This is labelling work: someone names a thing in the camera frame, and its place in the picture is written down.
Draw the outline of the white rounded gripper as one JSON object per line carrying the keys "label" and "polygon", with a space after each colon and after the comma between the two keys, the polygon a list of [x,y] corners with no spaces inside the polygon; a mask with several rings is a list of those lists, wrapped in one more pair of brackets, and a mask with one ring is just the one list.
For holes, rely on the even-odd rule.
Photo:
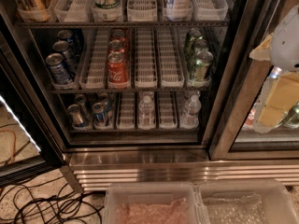
{"label": "white rounded gripper", "polygon": [[271,61],[275,66],[292,71],[277,79],[268,78],[262,89],[262,111],[258,121],[275,127],[299,101],[299,5],[291,8],[273,34],[249,54],[256,61]]}

